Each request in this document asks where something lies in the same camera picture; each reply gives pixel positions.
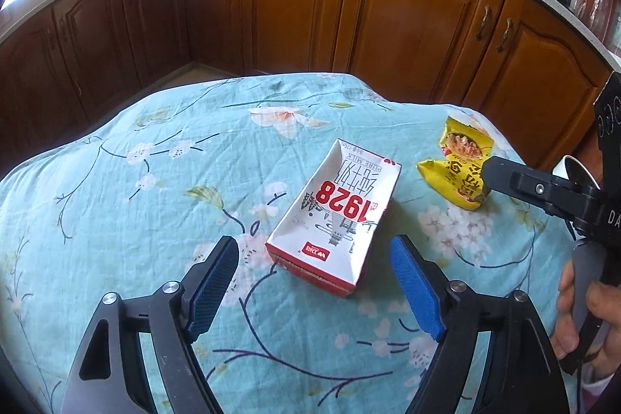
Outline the red white milk carton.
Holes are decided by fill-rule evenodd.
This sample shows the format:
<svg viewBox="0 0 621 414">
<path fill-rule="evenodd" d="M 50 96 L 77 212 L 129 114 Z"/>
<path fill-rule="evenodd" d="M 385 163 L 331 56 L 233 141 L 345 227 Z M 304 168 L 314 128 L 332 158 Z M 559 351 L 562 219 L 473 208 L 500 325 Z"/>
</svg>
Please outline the red white milk carton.
<svg viewBox="0 0 621 414">
<path fill-rule="evenodd" d="M 336 139 L 265 246 L 291 274 L 328 293 L 356 290 L 401 165 Z"/>
</svg>

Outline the white small cup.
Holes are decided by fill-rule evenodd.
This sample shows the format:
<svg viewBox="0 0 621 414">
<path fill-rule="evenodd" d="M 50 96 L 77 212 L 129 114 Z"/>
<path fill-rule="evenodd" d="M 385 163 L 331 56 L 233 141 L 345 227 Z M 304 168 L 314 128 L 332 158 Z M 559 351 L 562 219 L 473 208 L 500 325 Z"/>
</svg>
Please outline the white small cup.
<svg viewBox="0 0 621 414">
<path fill-rule="evenodd" d="M 563 156 L 560 162 L 553 167 L 552 173 L 555 176 L 567 179 L 581 190 L 586 190 L 587 188 L 600 190 L 594 175 L 575 156 Z"/>
</svg>

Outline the yellow noodle snack packet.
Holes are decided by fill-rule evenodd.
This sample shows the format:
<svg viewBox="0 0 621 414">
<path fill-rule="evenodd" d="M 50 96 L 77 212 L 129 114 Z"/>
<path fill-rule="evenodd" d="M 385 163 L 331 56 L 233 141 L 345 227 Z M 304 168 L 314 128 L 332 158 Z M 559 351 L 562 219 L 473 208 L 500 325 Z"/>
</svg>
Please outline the yellow noodle snack packet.
<svg viewBox="0 0 621 414">
<path fill-rule="evenodd" d="M 491 157 L 494 141 L 486 133 L 448 117 L 439 147 L 442 160 L 417 164 L 423 181 L 453 205 L 466 211 L 479 209 L 489 193 L 482 166 Z"/>
</svg>

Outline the wooden lower cabinets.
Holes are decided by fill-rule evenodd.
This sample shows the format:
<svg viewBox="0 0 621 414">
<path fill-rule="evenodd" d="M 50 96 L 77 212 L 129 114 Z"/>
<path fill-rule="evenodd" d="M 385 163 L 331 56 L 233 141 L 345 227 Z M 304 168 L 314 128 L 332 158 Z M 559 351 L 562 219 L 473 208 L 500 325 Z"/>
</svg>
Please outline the wooden lower cabinets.
<svg viewBox="0 0 621 414">
<path fill-rule="evenodd" d="M 1 43 L 1 167 L 64 144 L 190 64 L 341 71 L 395 102 L 482 112 L 528 165 L 602 171 L 612 68 L 536 0 L 59 0 Z"/>
</svg>

